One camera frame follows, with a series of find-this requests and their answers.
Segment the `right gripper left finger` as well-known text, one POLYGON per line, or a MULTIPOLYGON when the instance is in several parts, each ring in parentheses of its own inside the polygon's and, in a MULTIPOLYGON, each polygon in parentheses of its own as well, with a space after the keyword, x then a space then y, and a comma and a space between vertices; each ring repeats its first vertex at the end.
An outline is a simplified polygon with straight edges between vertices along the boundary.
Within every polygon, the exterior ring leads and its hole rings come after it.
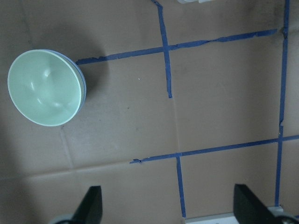
POLYGON ((74 214, 61 215, 51 224, 100 224, 103 216, 101 186, 91 186, 74 214))

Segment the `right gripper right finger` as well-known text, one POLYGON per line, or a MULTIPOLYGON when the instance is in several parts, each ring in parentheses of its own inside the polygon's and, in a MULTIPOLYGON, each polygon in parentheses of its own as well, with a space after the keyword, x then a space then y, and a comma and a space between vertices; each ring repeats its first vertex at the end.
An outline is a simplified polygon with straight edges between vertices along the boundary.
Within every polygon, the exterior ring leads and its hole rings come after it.
POLYGON ((297 224, 299 221, 284 212, 270 211, 245 184, 235 184, 233 214, 240 224, 297 224))

